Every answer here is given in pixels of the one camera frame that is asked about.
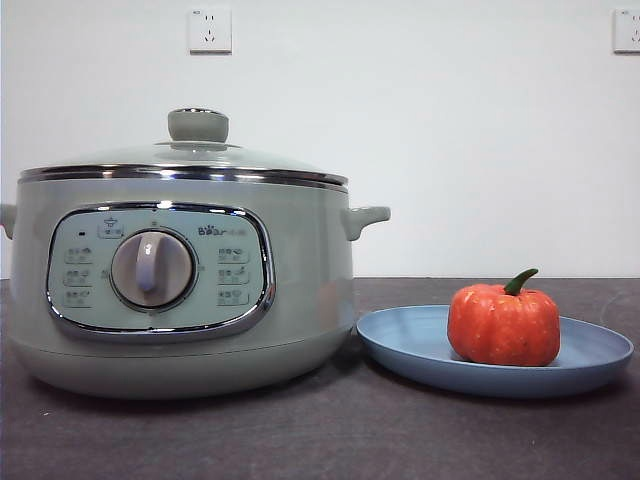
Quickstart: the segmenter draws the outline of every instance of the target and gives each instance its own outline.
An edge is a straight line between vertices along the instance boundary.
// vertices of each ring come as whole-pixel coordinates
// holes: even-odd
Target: small pumpkin
[[[447,336],[458,355],[493,365],[544,366],[560,350],[560,317],[554,301],[522,288],[538,273],[526,270],[506,286],[477,284],[451,300]]]

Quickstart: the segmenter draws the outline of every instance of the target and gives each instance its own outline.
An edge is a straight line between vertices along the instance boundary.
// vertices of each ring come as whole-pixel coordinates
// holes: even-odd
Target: pot base
[[[123,399],[205,397],[249,390],[320,366],[351,328],[298,342],[237,352],[179,357],[93,357],[38,350],[12,341],[35,377],[76,393]]]

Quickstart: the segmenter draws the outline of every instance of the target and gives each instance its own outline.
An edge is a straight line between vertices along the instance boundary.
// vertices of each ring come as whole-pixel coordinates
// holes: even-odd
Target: electric hot pot
[[[255,388],[328,359],[354,323],[351,241],[386,207],[347,179],[225,143],[228,118],[169,114],[172,141],[22,172],[6,334],[35,377],[105,397]]]

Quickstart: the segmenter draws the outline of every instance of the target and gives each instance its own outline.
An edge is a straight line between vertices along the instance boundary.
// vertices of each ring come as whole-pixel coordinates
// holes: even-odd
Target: glass lid
[[[346,185],[347,179],[303,162],[225,143],[229,118],[206,108],[169,113],[171,141],[111,150],[71,159],[64,164],[25,170],[21,182],[67,178],[214,178],[268,176]]]

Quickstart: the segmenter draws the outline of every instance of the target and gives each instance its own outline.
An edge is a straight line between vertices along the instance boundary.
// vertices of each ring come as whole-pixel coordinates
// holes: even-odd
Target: pumpkin stem
[[[504,287],[504,293],[507,295],[516,296],[520,293],[520,289],[524,285],[524,282],[533,277],[536,273],[538,273],[537,268],[530,268],[529,270],[525,270],[520,275],[515,277],[509,283],[507,283]]]

